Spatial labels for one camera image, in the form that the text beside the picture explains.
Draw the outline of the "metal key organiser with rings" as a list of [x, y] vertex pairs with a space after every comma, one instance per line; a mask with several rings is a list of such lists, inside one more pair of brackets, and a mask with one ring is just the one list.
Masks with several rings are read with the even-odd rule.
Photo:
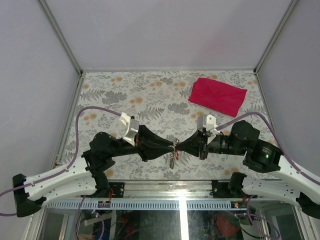
[[171, 170], [174, 169], [176, 161], [179, 160], [179, 151], [176, 149], [178, 143], [179, 143], [179, 140], [176, 138], [173, 141], [173, 146], [172, 146], [173, 152], [170, 153], [169, 167]]

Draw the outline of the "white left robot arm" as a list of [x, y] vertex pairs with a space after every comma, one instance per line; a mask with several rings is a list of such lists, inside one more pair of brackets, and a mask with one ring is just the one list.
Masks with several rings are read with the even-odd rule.
[[173, 143], [140, 125], [128, 140], [97, 133], [89, 143], [89, 150], [74, 162], [50, 171], [12, 178], [16, 216], [30, 216], [51, 202], [77, 196], [105, 197], [110, 185], [105, 171], [111, 168], [114, 157], [137, 154], [147, 162], [173, 152]]

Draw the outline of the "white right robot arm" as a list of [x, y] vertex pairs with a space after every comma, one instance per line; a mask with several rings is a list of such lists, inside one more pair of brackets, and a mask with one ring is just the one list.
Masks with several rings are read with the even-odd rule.
[[306, 215], [320, 217], [320, 186], [297, 170], [275, 145], [259, 139], [260, 131], [245, 120], [233, 124], [230, 134], [216, 135], [208, 141], [204, 130], [197, 131], [187, 140], [176, 145], [179, 151], [187, 152], [204, 160], [209, 153], [244, 156], [243, 165], [250, 170], [272, 175], [280, 180], [269, 182], [244, 173], [234, 172], [227, 190], [233, 197], [262, 196], [289, 203], [300, 208]]

